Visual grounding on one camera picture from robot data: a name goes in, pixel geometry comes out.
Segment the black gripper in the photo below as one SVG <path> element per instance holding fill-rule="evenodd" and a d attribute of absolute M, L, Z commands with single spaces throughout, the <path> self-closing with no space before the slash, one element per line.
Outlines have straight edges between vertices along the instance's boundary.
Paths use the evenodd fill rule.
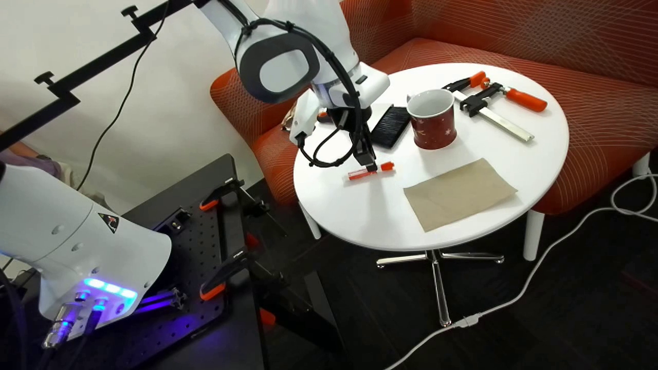
<path fill-rule="evenodd" d="M 336 128 L 354 134 L 354 156 L 355 161 L 366 167 L 369 174 L 374 174 L 379 169 L 377 164 L 377 152 L 373 149 L 373 141 L 369 132 L 369 119 L 373 117 L 373 110 L 347 110 L 338 107 L 329 110 L 329 117 Z"/>

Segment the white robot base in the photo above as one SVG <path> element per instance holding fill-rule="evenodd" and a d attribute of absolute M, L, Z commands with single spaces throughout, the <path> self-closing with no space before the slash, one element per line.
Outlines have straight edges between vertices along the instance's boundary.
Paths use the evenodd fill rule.
<path fill-rule="evenodd" d="M 42 274 L 39 313 L 55 347 L 128 319 L 164 271 L 173 243 L 33 167 L 3 167 L 0 254 Z"/>

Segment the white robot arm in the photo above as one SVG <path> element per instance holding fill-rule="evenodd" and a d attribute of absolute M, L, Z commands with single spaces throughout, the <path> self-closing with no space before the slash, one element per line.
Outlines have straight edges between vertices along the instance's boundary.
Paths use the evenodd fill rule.
<path fill-rule="evenodd" d="M 269 0 L 257 14 L 247 0 L 194 0 L 232 51 L 245 90 L 263 104 L 296 100 L 289 138 L 311 167 L 340 167 L 349 156 L 374 174 L 370 106 L 389 76 L 355 53 L 340 0 Z M 351 147 L 331 162 L 304 151 L 316 113 L 326 110 L 349 134 Z"/>

